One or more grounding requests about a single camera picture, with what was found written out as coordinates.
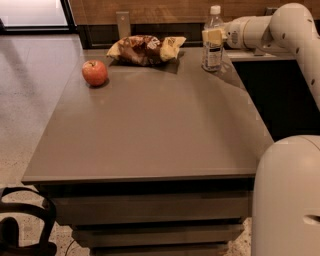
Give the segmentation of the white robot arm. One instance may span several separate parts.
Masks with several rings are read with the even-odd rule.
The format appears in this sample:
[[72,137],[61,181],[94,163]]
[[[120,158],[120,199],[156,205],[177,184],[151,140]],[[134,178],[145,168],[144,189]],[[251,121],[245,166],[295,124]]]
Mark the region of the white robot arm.
[[[210,9],[202,31],[202,66],[217,70],[220,61],[208,50],[224,44],[234,49],[287,54],[296,61],[315,106],[320,104],[320,39],[310,11],[287,3],[268,16],[231,22]],[[320,256],[319,112],[294,114],[286,133],[263,154],[253,191],[251,256]]]

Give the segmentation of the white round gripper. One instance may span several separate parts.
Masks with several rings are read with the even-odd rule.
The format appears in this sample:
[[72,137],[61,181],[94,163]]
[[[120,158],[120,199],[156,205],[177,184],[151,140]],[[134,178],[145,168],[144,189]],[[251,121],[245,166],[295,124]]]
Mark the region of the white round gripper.
[[245,21],[236,19],[225,24],[224,28],[213,28],[202,31],[204,44],[221,46],[225,40],[229,47],[233,49],[244,49],[244,27]]

